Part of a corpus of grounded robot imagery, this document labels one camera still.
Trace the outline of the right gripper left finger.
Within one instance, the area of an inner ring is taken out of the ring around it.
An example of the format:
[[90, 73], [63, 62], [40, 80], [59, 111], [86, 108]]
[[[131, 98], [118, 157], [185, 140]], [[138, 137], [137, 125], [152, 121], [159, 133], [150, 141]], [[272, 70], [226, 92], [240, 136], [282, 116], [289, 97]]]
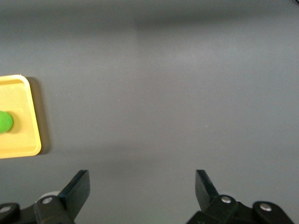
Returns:
[[24, 209], [18, 203], [0, 205], [2, 224], [73, 224], [90, 195], [88, 170], [80, 170], [57, 194], [43, 196]]

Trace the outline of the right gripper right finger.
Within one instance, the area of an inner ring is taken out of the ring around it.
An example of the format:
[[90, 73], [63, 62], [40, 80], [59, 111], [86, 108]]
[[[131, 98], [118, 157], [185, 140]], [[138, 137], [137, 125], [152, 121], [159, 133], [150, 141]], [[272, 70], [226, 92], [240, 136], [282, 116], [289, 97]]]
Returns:
[[195, 194], [200, 210], [188, 224], [292, 224], [293, 221], [278, 205], [256, 201], [247, 207], [216, 190], [205, 170], [196, 170]]

